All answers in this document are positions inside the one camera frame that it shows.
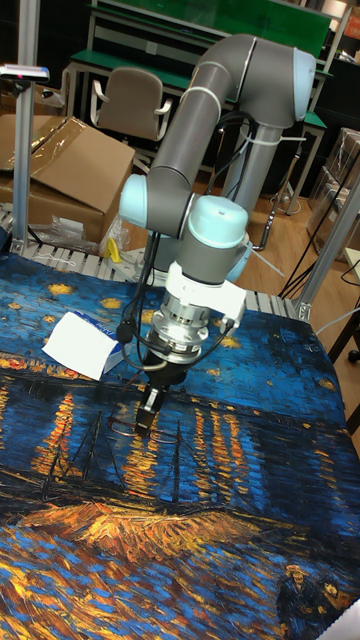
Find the plastic bag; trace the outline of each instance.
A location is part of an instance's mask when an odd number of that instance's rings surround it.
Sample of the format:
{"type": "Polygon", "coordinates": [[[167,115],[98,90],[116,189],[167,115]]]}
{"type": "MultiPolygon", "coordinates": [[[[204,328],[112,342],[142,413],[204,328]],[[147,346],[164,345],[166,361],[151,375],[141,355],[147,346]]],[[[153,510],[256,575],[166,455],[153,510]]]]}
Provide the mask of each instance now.
{"type": "Polygon", "coordinates": [[[98,255],[98,243],[86,240],[81,223],[52,216],[51,224],[31,224],[30,228],[44,244],[98,255]]]}
{"type": "Polygon", "coordinates": [[[113,238],[113,240],[115,240],[118,251],[128,251],[130,245],[130,232],[123,226],[122,219],[119,215],[115,216],[106,234],[100,242],[99,256],[104,255],[106,243],[109,238],[113,238]]]}

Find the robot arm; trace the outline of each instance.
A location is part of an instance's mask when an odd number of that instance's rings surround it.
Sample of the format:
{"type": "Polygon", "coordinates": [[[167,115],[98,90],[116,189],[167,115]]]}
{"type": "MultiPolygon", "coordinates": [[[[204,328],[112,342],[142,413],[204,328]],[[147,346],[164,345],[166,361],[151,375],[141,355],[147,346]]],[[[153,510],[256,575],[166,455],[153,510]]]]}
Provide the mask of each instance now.
{"type": "Polygon", "coordinates": [[[223,333],[239,325],[245,292],[226,276],[281,134],[305,116],[314,73],[314,58],[297,49],[249,35],[221,40],[196,66],[150,172],[146,178],[130,176],[124,187],[125,220],[179,239],[164,300],[147,336],[147,364],[166,365],[148,374],[137,417],[145,429],[168,386],[181,382],[202,357],[210,309],[223,314],[223,333]],[[249,153],[232,163],[223,196],[198,197],[191,189],[228,98],[250,114],[256,134],[247,141],[249,153]]]}

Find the gray office chair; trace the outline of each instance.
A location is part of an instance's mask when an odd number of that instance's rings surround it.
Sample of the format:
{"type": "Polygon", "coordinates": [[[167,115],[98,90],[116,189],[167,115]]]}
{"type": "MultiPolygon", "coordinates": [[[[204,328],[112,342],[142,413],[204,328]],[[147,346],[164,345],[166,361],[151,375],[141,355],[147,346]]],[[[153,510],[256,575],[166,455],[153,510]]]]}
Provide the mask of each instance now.
{"type": "MultiPolygon", "coordinates": [[[[105,93],[100,82],[93,81],[91,122],[99,129],[158,142],[165,135],[172,106],[172,100],[166,100],[162,107],[162,100],[163,85],[156,75],[137,67],[118,67],[111,72],[105,93]]],[[[147,172],[142,159],[147,160],[136,154],[134,164],[147,172]]]]}

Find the painting print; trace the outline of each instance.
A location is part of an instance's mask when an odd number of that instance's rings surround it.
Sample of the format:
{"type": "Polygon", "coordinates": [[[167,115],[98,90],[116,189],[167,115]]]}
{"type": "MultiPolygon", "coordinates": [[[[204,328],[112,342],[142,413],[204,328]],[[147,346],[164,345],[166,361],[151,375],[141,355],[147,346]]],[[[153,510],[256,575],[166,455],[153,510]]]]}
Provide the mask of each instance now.
{"type": "Polygon", "coordinates": [[[359,597],[358,460],[307,325],[246,313],[142,438],[144,377],[41,355],[67,310],[114,329],[131,287],[0,272],[1,638],[309,640],[359,597]]]}

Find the yellow object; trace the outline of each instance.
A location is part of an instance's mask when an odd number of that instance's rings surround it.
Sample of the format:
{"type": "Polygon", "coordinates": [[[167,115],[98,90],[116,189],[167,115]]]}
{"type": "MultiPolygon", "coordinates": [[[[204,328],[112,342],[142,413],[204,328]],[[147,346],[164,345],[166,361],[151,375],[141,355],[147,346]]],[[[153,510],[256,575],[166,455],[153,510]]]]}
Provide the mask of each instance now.
{"type": "Polygon", "coordinates": [[[104,258],[111,258],[113,262],[121,262],[120,254],[114,238],[109,238],[106,243],[104,258]]]}

